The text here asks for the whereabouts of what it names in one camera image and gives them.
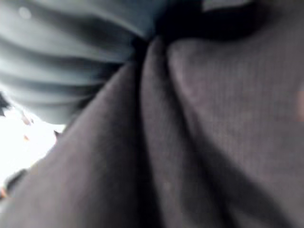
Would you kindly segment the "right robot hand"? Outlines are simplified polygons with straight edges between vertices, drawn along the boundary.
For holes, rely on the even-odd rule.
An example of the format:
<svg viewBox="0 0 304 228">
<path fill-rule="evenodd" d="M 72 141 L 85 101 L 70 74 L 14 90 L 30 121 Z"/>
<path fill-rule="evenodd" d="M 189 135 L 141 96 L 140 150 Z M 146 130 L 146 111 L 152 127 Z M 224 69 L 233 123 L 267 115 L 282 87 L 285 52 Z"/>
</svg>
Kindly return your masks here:
<svg viewBox="0 0 304 228">
<path fill-rule="evenodd" d="M 183 38 L 228 42 L 254 33 L 267 17 L 260 0 L 207 9 L 203 0 L 180 0 L 156 21 L 156 34 L 169 44 Z"/>
</svg>

